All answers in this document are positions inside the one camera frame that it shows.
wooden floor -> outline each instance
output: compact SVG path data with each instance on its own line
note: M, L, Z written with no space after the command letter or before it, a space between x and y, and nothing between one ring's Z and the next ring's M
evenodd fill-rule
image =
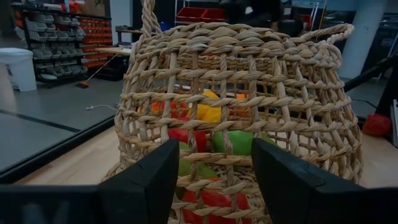
M118 139L110 128L18 184L97 184L119 159ZM363 135L365 187L398 186L398 149L382 138Z

basket handle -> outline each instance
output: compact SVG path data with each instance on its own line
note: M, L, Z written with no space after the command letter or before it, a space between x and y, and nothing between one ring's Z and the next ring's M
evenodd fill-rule
M351 24L339 24L333 27L329 27L326 29L320 29L308 32L301 36L301 38L306 42L311 38L319 37L322 35L330 35L332 34L326 42L334 44L336 41L347 39L351 33L354 31L354 26Z
M144 37L149 38L152 36L152 29L156 33L161 33L160 25L157 22L157 17L154 13L155 0L141 0L142 4L142 28L144 30Z

white pillar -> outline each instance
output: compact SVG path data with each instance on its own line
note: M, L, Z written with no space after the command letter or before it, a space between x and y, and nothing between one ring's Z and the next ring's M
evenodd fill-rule
M387 0L360 0L353 25L355 30L343 50L343 63L339 76L355 78L361 74L373 38L379 28Z

woven basket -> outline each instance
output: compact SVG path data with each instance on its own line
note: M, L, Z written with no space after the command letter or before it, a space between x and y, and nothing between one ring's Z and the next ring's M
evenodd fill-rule
M337 25L290 38L244 24L200 22L151 37L152 28L160 33L152 12L154 1L142 3L144 34L132 50L115 117L120 163L107 177L168 140L168 128L182 128L189 130L191 152L180 151L180 157L193 165L191 175L178 177L177 187L197 192L198 203L181 202L175 196L175 212L171 213L169 223L183 223L182 209L203 217L233 218L236 223L241 218L251 218L254 223L269 221L251 158L233 155L227 135L230 130L247 131L255 137L267 133L292 154L359 182L363 166L361 132L351 100L343 91L344 83L336 73L341 52L333 45L350 35L352 25ZM331 36L318 43L309 41L320 35ZM220 98L202 95L206 88ZM237 99L238 93L247 98ZM163 101L164 110L151 111L151 103ZM172 109L172 101L192 106L189 121L170 118L171 113L185 110ZM221 108L221 121L197 120L198 105ZM242 108L247 116L242 116ZM197 153L193 130L206 131L210 151L212 133L222 131L226 154ZM196 175L196 161L217 171L220 180ZM204 206L201 189L230 195L231 208ZM249 210L239 210L236 193L246 195Z

white trash can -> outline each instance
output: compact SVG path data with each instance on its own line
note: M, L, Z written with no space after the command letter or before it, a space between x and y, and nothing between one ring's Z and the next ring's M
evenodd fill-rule
M25 49L0 49L0 63L7 67L13 88L19 91L36 90L35 71L32 63L33 52Z

